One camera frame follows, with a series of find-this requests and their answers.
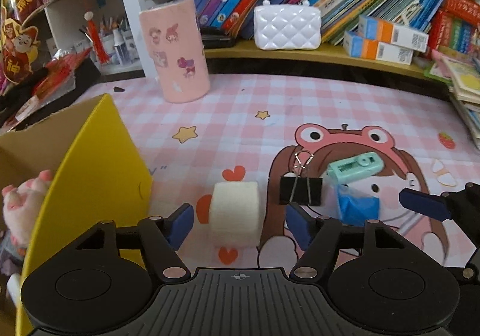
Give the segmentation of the blue plastic bag item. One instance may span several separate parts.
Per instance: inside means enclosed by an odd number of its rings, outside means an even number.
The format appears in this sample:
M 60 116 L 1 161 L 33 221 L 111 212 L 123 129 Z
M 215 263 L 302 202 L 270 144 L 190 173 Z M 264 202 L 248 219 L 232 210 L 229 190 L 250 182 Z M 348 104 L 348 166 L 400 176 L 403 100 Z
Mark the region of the blue plastic bag item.
M 367 220 L 378 220 L 380 200 L 347 185 L 334 187 L 337 218 L 348 226 L 363 227 Z

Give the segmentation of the black binder clip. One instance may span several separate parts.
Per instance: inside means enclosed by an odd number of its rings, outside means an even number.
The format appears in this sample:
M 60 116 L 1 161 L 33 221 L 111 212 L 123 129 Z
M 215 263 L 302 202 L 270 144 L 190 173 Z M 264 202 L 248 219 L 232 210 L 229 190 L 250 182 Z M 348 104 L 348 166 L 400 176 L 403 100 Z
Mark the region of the black binder clip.
M 280 179 L 279 203 L 319 207 L 322 202 L 323 179 L 310 165 L 313 154 L 306 151 L 294 154 L 292 170 Z

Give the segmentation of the mint green correction tape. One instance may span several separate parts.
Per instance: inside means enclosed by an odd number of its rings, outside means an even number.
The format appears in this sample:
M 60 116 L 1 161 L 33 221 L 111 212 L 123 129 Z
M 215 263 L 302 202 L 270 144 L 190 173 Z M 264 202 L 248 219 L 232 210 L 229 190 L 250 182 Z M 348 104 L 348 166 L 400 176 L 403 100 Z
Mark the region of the mint green correction tape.
M 329 163 L 326 175 L 333 183 L 343 185 L 375 176 L 384 166 L 377 153 L 368 152 Z

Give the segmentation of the cream foam cube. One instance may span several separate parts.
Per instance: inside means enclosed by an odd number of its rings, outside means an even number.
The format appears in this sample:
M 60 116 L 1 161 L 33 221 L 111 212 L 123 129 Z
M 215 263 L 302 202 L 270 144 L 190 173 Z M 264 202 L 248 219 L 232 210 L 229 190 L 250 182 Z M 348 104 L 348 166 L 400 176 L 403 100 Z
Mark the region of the cream foam cube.
M 208 226 L 214 246 L 253 248 L 260 244 L 264 207 L 258 182 L 216 183 L 209 206 Z

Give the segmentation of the pink plush pig toy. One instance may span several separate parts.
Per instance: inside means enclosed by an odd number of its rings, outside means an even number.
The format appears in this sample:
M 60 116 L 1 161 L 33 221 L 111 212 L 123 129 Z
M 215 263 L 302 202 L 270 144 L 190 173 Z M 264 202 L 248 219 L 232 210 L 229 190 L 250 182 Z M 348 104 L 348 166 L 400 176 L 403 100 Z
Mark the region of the pink plush pig toy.
M 26 248 L 29 245 L 52 179 L 50 170 L 42 170 L 36 178 L 28 179 L 18 187 L 8 185 L 1 190 L 3 219 L 17 247 Z

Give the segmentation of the blue toy fun truck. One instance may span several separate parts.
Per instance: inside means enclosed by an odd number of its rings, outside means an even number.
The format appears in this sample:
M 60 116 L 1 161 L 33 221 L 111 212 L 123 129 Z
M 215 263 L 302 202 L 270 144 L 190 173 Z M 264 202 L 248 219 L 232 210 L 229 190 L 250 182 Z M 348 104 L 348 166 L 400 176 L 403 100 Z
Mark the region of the blue toy fun truck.
M 6 235 L 1 241 L 1 274 L 21 274 L 25 255 L 26 249 L 13 244 L 10 236 Z

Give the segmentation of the white power adapter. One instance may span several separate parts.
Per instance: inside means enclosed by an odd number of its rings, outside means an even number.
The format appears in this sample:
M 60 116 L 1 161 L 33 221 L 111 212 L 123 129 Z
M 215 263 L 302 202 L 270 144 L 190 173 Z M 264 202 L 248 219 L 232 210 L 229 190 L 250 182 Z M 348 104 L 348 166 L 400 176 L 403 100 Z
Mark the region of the white power adapter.
M 18 273 L 14 273 L 9 277 L 7 281 L 7 291 L 9 293 L 9 296 L 13 304 L 15 304 L 17 308 L 20 306 L 20 303 L 21 303 L 20 290 L 21 290 L 21 275 Z

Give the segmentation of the yellow cardboard box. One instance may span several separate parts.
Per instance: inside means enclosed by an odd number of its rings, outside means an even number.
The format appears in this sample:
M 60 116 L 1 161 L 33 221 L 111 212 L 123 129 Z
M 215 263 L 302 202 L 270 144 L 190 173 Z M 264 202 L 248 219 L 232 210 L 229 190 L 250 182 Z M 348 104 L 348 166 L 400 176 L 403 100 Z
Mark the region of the yellow cardboard box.
M 1 185 L 42 170 L 54 178 L 27 249 L 22 278 L 100 221 L 134 226 L 148 214 L 153 179 L 109 94 L 1 136 Z

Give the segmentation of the stack of magazines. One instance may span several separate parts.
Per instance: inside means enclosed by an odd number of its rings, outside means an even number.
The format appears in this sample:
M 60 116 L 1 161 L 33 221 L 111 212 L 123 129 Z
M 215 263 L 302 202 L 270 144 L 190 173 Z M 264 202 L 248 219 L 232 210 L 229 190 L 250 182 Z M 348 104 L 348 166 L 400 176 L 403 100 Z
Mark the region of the stack of magazines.
M 447 85 L 451 103 L 479 148 L 479 59 L 452 57 L 435 49 L 430 55 L 433 62 L 424 76 Z

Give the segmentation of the orange blue medicine box lower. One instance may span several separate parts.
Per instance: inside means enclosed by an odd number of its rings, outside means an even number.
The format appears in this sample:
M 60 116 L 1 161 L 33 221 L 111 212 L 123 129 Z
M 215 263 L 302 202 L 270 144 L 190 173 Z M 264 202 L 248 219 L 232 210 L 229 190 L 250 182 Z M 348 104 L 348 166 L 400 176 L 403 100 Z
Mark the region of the orange blue medicine box lower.
M 413 60 L 413 51 L 397 45 L 369 40 L 359 36 L 354 31 L 345 31 L 343 48 L 352 58 L 363 58 L 383 62 L 393 62 L 401 65 L 410 65 Z

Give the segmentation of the red tassel doll ornament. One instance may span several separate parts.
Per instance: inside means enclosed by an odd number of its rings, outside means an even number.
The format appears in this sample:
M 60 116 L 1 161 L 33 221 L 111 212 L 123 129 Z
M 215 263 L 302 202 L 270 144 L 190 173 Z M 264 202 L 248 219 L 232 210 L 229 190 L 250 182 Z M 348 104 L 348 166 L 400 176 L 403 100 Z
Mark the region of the red tassel doll ornament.
M 84 19 L 86 21 L 86 28 L 88 30 L 89 37 L 92 40 L 92 44 L 93 44 L 98 61 L 101 64 L 108 63 L 109 56 L 106 50 L 104 49 L 102 40 L 100 38 L 100 35 L 98 34 L 98 30 L 94 21 L 94 13 L 91 12 L 90 10 L 86 11 L 84 14 Z

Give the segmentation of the orange blue medicine box upper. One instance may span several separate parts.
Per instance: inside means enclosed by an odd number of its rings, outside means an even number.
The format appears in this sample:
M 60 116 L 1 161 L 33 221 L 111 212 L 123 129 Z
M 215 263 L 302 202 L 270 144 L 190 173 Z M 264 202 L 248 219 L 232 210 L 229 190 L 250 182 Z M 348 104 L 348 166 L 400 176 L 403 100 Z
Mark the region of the orange blue medicine box upper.
M 429 35 L 423 31 L 366 15 L 359 18 L 358 34 L 365 39 L 397 45 L 420 53 L 427 51 L 429 40 Z

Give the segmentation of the black yamaha keyboard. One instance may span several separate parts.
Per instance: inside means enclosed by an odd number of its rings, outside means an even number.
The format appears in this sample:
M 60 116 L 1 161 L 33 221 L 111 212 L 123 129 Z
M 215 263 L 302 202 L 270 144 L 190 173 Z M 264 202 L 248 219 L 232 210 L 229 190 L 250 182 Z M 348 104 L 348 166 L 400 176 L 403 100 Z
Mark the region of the black yamaha keyboard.
M 88 50 L 52 59 L 1 95 L 1 132 L 21 129 L 69 106 L 100 76 Z

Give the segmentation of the pink sticker cylinder box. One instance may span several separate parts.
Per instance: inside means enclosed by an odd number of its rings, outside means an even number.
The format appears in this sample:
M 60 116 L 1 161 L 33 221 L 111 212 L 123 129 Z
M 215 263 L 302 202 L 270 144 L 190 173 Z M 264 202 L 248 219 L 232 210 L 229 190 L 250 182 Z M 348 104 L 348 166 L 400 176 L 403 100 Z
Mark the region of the pink sticker cylinder box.
M 163 98 L 186 103 L 205 96 L 211 83 L 194 0 L 144 10 L 139 21 Z

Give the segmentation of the white cubby shelf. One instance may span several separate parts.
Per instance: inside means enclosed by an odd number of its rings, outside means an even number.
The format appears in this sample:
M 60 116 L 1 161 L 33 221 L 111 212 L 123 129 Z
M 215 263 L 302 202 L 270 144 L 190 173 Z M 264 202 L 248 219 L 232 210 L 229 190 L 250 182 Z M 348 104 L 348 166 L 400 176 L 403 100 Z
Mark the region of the white cubby shelf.
M 143 75 L 133 32 L 128 20 L 124 0 L 49 0 L 29 17 L 28 22 L 41 29 L 51 54 L 59 49 L 83 51 L 91 49 L 92 39 L 87 21 L 95 24 L 103 48 L 110 56 L 109 63 L 100 64 L 95 52 L 90 58 L 109 79 Z M 120 31 L 129 50 L 130 62 L 123 65 L 117 59 L 114 34 Z

